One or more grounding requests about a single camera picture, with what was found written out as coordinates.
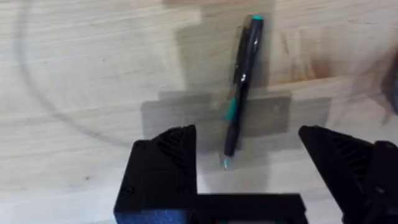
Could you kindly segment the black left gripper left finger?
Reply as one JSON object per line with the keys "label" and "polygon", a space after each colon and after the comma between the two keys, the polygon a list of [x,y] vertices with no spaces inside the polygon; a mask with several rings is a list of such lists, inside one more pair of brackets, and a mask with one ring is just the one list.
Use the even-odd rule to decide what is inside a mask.
{"label": "black left gripper left finger", "polygon": [[197,194],[196,143],[194,125],[137,140],[114,205],[116,222],[195,223],[184,200]]}

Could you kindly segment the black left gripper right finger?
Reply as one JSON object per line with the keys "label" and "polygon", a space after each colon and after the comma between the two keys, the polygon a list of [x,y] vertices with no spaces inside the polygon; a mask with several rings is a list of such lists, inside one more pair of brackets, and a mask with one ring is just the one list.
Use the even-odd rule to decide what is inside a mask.
{"label": "black left gripper right finger", "polygon": [[298,135],[342,212],[343,223],[397,224],[397,146],[321,126]]}

